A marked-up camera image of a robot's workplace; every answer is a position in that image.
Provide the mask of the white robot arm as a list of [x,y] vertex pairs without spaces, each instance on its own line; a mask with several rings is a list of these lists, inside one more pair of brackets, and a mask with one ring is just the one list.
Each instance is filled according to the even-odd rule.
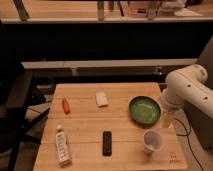
[[213,90],[204,85],[207,78],[206,69],[198,64],[174,70],[166,76],[166,88],[159,98],[163,128],[170,126],[174,113],[183,107],[185,101],[213,119]]

